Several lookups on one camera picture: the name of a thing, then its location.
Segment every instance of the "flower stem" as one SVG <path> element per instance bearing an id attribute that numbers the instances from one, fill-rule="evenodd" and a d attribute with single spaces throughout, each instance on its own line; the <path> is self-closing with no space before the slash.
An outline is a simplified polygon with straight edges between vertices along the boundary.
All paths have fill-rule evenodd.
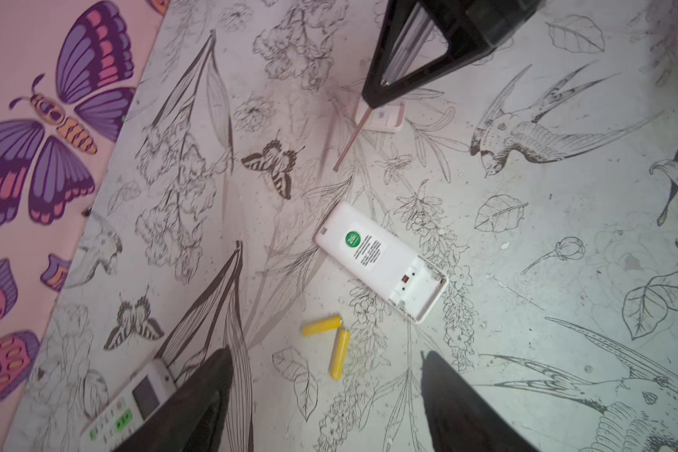
<path id="1" fill-rule="evenodd" d="M 522 273 L 520 273 L 520 275 L 524 275 L 525 273 L 527 273 L 528 270 L 530 270 L 531 268 L 533 268 L 533 267 L 535 266 L 535 264 L 537 264 L 537 263 L 540 262 L 541 260 L 547 259 L 547 258 L 551 258 L 552 255 L 553 255 L 554 253 L 555 253 L 555 251 L 553 250 L 553 251 L 547 253 L 545 256 L 542 256 L 541 258 L 539 258 L 538 260 L 536 260 L 535 262 L 533 262 L 532 264 L 530 264 L 530 266 L 528 266 L 526 269 L 522 270 Z"/>

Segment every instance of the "swallow drawing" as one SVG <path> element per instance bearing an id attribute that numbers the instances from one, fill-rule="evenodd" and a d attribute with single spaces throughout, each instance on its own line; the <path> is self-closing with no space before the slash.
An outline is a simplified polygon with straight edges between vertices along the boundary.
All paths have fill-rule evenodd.
<path id="1" fill-rule="evenodd" d="M 579 156 L 617 140 L 656 119 L 651 118 L 635 122 L 620 130 L 606 133 L 555 134 L 539 124 L 540 119 L 553 108 L 565 103 L 590 87 L 607 80 L 598 79 L 584 85 L 561 89 L 569 83 L 588 64 L 569 73 L 551 86 L 532 105 L 514 112 L 505 110 L 505 101 L 512 94 L 518 80 L 530 69 L 532 64 L 522 69 L 490 104 L 483 113 L 477 128 L 472 134 L 470 155 L 480 154 L 485 168 L 485 177 L 499 173 L 507 163 L 510 151 L 517 150 L 532 163 L 549 163 Z"/>
<path id="2" fill-rule="evenodd" d="M 90 217 L 100 225 L 98 235 L 83 236 L 78 248 L 85 251 L 80 264 L 73 266 L 68 274 L 65 289 L 82 286 L 95 276 L 99 265 L 108 275 L 115 275 L 118 264 L 118 253 L 123 251 L 123 243 L 118 232 L 95 210 Z"/>
<path id="3" fill-rule="evenodd" d="M 581 452 L 678 452 L 678 375 L 613 339 L 570 322 L 546 319 L 583 334 L 592 344 L 614 354 L 630 374 L 592 382 L 530 359 L 489 355 L 547 377 L 491 386 L 543 393 L 597 410 L 602 416 L 595 441 Z"/>

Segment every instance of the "green circular logo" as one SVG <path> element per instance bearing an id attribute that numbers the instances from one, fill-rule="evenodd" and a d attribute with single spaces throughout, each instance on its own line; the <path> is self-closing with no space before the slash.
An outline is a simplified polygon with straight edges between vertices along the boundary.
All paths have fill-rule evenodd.
<path id="1" fill-rule="evenodd" d="M 359 246 L 359 243 L 362 241 L 362 238 L 359 236 L 359 232 L 357 231 L 349 231 L 348 234 L 346 234 L 346 244 L 349 245 L 350 248 L 356 248 Z"/>

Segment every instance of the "table surface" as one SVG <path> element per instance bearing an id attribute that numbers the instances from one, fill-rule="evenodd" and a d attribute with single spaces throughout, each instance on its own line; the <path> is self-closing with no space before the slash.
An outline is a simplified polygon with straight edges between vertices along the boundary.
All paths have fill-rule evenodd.
<path id="1" fill-rule="evenodd" d="M 6 450 L 228 345 L 223 450 L 431 450 L 437 350 L 541 450 L 678 452 L 678 0 L 548 3 L 334 173 L 384 2 L 173 0 Z M 421 325 L 312 242 L 339 200 L 449 276 Z"/>

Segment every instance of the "pink fabric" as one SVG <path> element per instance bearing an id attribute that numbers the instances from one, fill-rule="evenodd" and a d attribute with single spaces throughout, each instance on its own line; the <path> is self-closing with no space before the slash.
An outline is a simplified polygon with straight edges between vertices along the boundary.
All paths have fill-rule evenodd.
<path id="1" fill-rule="evenodd" d="M 138 85 L 164 13 L 0 0 L 0 341 L 27 344 L 19 368 L 0 354 L 0 449 L 132 101 L 118 88 Z"/>

